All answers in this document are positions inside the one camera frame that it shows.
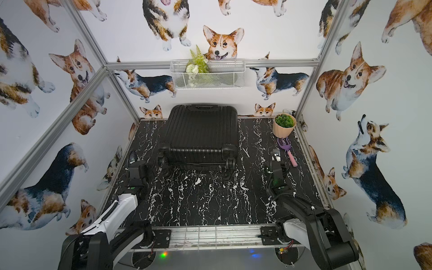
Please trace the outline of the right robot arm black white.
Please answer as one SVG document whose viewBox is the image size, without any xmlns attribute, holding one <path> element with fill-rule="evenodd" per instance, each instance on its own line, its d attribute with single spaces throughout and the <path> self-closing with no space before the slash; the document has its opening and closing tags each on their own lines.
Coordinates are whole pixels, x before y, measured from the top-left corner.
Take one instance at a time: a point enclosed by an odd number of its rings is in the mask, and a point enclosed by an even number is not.
<svg viewBox="0 0 432 270">
<path fill-rule="evenodd" d="M 294 216 L 282 223 L 283 234 L 309 249 L 322 270 L 334 270 L 359 260 L 359 251 L 341 214 L 299 196 L 285 183 L 283 171 L 280 162 L 271 160 L 266 183 L 270 199 Z"/>
</svg>

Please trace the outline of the black hard-shell suitcase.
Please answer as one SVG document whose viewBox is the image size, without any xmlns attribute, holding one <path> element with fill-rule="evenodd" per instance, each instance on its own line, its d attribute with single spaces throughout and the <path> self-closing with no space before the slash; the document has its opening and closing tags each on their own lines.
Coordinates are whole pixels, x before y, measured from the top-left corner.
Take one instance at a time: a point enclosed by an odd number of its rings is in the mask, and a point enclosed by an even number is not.
<svg viewBox="0 0 432 270">
<path fill-rule="evenodd" d="M 159 144 L 158 164 L 167 177 L 174 168 L 220 171 L 228 181 L 239 154 L 237 110 L 227 105 L 177 105 Z"/>
</svg>

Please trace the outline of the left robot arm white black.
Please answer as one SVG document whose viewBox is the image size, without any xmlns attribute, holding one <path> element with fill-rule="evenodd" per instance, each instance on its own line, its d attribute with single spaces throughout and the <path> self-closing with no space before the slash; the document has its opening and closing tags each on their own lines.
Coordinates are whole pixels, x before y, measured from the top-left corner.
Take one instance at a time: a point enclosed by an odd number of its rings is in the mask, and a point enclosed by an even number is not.
<svg viewBox="0 0 432 270">
<path fill-rule="evenodd" d="M 146 162 L 128 164 L 128 183 L 117 199 L 89 228 L 66 238 L 59 270 L 112 270 L 133 247 L 154 242 L 150 222 L 132 221 L 122 232 L 119 227 L 145 200 L 151 173 Z"/>
</svg>

